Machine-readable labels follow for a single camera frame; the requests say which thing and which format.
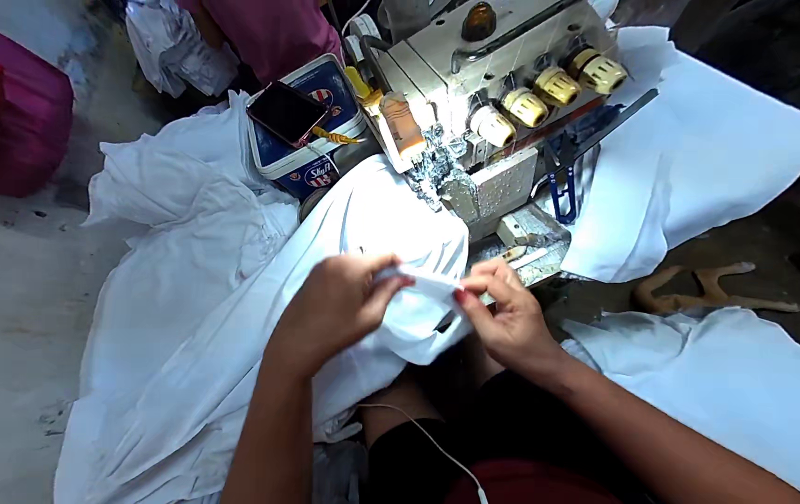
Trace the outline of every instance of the concrete floor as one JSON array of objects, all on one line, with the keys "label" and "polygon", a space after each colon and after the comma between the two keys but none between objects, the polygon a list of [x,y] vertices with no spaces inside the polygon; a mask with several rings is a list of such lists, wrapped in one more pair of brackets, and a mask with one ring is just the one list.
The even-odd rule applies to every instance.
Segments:
[{"label": "concrete floor", "polygon": [[[132,141],[164,122],[132,91],[123,29],[94,0],[0,0],[0,33],[70,77],[74,127],[56,180],[82,184],[85,200],[103,166],[99,141]],[[29,198],[0,196],[0,504],[51,502],[98,292],[127,250],[110,230],[79,228],[86,213],[61,207],[57,193],[50,184]]]},{"label": "concrete floor", "polygon": [[[797,251],[800,251],[800,210],[781,197],[761,212],[671,250],[660,267],[682,265],[696,269],[750,261],[757,265],[757,270],[724,277],[720,281],[724,291],[800,305],[800,273],[786,259]],[[577,281],[561,291],[541,290],[538,297],[553,325],[563,318],[590,322],[602,310],[635,309],[630,293],[639,281],[619,284]],[[697,295],[699,289],[691,274],[681,273],[656,295],[672,293]],[[760,315],[782,325],[800,343],[800,313],[762,311]]]}]

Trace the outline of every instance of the hand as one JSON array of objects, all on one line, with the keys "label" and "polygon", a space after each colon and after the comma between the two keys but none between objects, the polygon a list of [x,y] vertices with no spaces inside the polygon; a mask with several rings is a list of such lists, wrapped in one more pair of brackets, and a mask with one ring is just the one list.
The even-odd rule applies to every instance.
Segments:
[{"label": "hand", "polygon": [[374,282],[375,274],[400,264],[394,254],[343,255],[313,268],[272,331],[264,357],[305,378],[312,377],[339,351],[381,326],[387,303],[407,276]]},{"label": "hand", "polygon": [[[494,360],[527,377],[567,356],[552,339],[540,304],[504,259],[474,265],[461,285],[464,290],[454,293],[456,302]],[[478,296],[484,292],[496,300],[495,314],[480,302]]]}]

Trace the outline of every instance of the white cloth pile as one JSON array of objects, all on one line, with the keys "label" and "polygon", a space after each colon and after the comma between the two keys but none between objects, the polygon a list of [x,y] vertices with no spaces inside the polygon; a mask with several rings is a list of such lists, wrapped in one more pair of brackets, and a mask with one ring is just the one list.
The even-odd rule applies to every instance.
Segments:
[{"label": "white cloth pile", "polygon": [[800,490],[800,345],[751,310],[564,321],[562,347]]},{"label": "white cloth pile", "polygon": [[618,30],[630,78],[612,96],[659,96],[601,142],[562,270],[650,274],[667,251],[757,212],[800,175],[800,110],[677,51],[668,29]]},{"label": "white cloth pile", "polygon": [[[103,144],[87,222],[152,228],[130,241],[103,287],[58,463],[58,504],[174,502],[221,490],[266,341],[323,258],[396,252],[417,286],[316,375],[318,441],[353,433],[344,423],[359,400],[469,330],[452,313],[467,228],[432,212],[383,156],[351,170],[285,241],[296,202],[249,167],[248,98],[231,93],[219,115]],[[449,328],[436,330],[445,320]]]},{"label": "white cloth pile", "polygon": [[175,0],[130,0],[125,29],[142,72],[158,92],[178,97],[188,82],[207,96],[219,96],[237,76],[240,61],[229,45],[208,46]]}]

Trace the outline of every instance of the sewing machine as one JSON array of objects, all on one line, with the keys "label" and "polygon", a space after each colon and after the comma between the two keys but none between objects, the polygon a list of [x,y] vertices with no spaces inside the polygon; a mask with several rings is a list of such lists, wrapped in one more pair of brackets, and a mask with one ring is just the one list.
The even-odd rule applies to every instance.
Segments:
[{"label": "sewing machine", "polygon": [[[377,86],[402,95],[420,129],[421,142],[407,149],[408,132],[389,124],[391,114],[371,118],[419,197],[455,212],[472,241],[497,233],[512,247],[528,241],[521,236],[533,245],[547,226],[566,233],[546,197],[528,203],[534,183],[552,171],[543,141],[604,104],[627,77],[615,40],[585,0],[471,0],[393,46],[363,36],[361,52]],[[515,218],[526,203],[546,215],[534,221],[524,207],[528,215]],[[523,230],[519,221],[536,224]]]}]

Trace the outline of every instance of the forearm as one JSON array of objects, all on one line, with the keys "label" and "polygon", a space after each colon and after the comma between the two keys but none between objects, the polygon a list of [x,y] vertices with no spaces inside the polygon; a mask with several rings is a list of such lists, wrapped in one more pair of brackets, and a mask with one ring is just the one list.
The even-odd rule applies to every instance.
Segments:
[{"label": "forearm", "polygon": [[264,357],[221,502],[308,502],[312,450],[310,378]]},{"label": "forearm", "polygon": [[800,503],[800,492],[596,373],[559,356],[528,379],[564,401],[670,504]]}]

